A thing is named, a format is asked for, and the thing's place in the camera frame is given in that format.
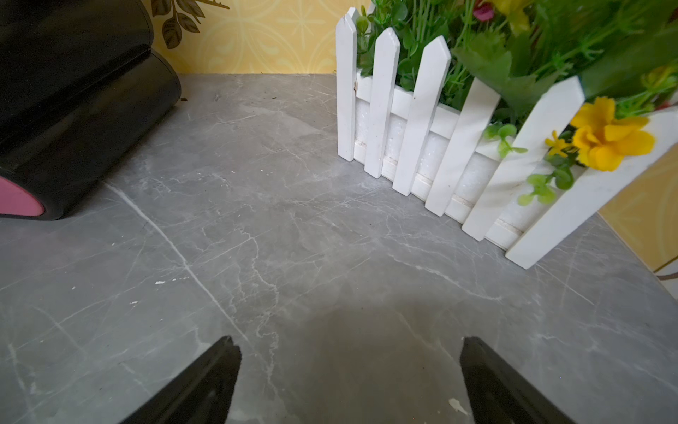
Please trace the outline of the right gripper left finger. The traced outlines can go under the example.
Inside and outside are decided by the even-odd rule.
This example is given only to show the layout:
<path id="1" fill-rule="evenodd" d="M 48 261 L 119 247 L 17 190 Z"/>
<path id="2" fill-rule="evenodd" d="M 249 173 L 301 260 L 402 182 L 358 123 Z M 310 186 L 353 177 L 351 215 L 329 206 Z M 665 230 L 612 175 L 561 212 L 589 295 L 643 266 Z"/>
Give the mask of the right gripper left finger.
<path id="1" fill-rule="evenodd" d="M 232 337 L 221 337 L 122 423 L 224 424 L 241 362 Z"/>

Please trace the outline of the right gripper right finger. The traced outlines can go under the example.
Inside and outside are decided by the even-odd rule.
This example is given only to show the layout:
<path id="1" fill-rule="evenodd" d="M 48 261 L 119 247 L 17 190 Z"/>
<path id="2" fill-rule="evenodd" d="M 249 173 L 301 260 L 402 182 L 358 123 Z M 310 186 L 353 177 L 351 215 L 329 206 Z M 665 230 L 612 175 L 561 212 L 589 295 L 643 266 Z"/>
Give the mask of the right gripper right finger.
<path id="1" fill-rule="evenodd" d="M 460 366 L 476 423 L 574 423 L 479 337 L 464 339 Z"/>

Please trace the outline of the black pink drawer cabinet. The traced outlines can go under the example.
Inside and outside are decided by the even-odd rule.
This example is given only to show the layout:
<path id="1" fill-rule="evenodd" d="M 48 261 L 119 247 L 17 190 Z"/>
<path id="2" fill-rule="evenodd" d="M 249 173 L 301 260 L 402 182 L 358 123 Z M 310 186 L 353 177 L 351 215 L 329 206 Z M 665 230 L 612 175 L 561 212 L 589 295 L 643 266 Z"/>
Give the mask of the black pink drawer cabinet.
<path id="1" fill-rule="evenodd" d="M 1 214 L 67 215 L 178 102 L 139 1 L 1 4 Z"/>

